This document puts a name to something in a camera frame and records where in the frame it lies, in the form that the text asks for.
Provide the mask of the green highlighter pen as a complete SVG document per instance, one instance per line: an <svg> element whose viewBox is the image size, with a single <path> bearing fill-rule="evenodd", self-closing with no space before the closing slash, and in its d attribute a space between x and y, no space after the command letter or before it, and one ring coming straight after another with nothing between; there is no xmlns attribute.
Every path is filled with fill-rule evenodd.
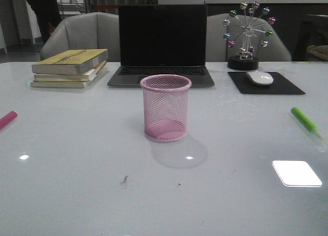
<svg viewBox="0 0 328 236"><path fill-rule="evenodd" d="M293 107L291 109L291 113L308 132L317 135L321 139L323 138L322 134L318 130L318 127L299 108Z"/></svg>

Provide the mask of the pink highlighter pen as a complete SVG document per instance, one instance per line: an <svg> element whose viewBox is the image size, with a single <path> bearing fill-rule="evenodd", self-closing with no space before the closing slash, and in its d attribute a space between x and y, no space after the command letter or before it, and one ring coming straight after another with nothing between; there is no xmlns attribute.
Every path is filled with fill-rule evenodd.
<svg viewBox="0 0 328 236"><path fill-rule="evenodd" d="M10 111L5 116L3 116L0 120L0 129L6 127L10 122L16 119L18 116L16 111Z"/></svg>

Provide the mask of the pink mesh pen holder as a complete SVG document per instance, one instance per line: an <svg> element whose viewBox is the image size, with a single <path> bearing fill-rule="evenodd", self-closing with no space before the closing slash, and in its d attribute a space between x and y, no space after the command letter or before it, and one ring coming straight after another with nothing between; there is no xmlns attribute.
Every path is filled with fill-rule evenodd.
<svg viewBox="0 0 328 236"><path fill-rule="evenodd" d="M186 136L188 90L191 85L187 77L173 74L151 75L140 81L148 138L172 142Z"/></svg>

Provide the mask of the grey open laptop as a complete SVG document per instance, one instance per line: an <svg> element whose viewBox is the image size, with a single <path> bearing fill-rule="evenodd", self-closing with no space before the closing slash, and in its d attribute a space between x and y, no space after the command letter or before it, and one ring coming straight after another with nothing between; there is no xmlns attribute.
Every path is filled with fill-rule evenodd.
<svg viewBox="0 0 328 236"><path fill-rule="evenodd" d="M193 88L213 87L206 68L207 6L119 7L120 67L109 87L139 87L150 75L189 78Z"/></svg>

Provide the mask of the bottom pale book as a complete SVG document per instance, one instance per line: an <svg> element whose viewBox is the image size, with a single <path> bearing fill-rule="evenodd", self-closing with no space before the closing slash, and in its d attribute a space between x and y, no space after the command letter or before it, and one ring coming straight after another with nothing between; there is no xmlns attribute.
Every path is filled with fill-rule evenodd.
<svg viewBox="0 0 328 236"><path fill-rule="evenodd" d="M37 81L33 80L29 83L29 85L31 87L35 87L35 88L86 88L91 82L92 81L90 81L90 82L69 82L69 81L37 82Z"/></svg>

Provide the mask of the middle cream book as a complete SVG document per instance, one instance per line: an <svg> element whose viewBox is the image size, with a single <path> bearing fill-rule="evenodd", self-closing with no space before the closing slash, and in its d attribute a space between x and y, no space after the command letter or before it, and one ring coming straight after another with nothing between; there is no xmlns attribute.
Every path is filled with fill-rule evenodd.
<svg viewBox="0 0 328 236"><path fill-rule="evenodd" d="M37 82L90 82L105 68L106 61L88 70L81 75L62 75L62 74L35 74L34 80Z"/></svg>

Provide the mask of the top yellow book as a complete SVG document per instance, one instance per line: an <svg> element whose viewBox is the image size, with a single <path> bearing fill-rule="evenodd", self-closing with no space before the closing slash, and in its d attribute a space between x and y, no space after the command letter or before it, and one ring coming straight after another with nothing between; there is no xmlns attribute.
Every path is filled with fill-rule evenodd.
<svg viewBox="0 0 328 236"><path fill-rule="evenodd" d="M80 75L108 59L107 49L73 49L32 65L35 74Z"/></svg>

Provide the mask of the white computer mouse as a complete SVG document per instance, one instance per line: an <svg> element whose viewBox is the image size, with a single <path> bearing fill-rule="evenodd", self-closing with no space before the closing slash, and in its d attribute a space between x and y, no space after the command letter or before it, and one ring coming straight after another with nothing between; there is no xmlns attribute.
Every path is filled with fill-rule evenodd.
<svg viewBox="0 0 328 236"><path fill-rule="evenodd" d="M246 72L246 76L253 84L259 86L271 85L274 81L268 72L250 71Z"/></svg>

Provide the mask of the ferris wheel desk ornament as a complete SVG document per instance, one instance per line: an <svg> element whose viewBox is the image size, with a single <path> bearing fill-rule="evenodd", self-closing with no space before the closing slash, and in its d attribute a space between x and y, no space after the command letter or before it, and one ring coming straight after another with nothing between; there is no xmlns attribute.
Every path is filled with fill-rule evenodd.
<svg viewBox="0 0 328 236"><path fill-rule="evenodd" d="M273 35L273 30L259 30L260 25L256 24L260 17L255 17L254 13L259 8L260 3L242 2L239 7L244 12L244 16L238 17L236 10L231 10L228 13L228 18L224 19L222 24L229 28L232 26L238 27L237 32L227 32L223 34L223 39L227 42L228 48L233 48L237 45L237 41L241 40L241 46L238 47L236 54L228 57L227 66L231 69L251 71L258 69L259 60L253 54L255 46L251 39L259 37L260 33L264 33L266 37Z"/></svg>

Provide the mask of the person in dark clothes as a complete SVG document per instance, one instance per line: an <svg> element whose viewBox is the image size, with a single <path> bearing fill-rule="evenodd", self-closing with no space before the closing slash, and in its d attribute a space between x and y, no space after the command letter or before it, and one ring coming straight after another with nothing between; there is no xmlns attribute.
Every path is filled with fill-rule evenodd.
<svg viewBox="0 0 328 236"><path fill-rule="evenodd" d="M34 11L42 41L45 44L50 38L50 24L56 28L62 21L57 0L26 0Z"/></svg>

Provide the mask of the dark wooden chair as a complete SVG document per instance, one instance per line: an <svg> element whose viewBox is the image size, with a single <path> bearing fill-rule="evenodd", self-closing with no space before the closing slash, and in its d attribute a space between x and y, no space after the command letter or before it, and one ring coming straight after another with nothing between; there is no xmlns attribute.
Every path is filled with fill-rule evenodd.
<svg viewBox="0 0 328 236"><path fill-rule="evenodd" d="M327 45L327 15L306 14L300 23L293 61L306 61L310 45Z"/></svg>

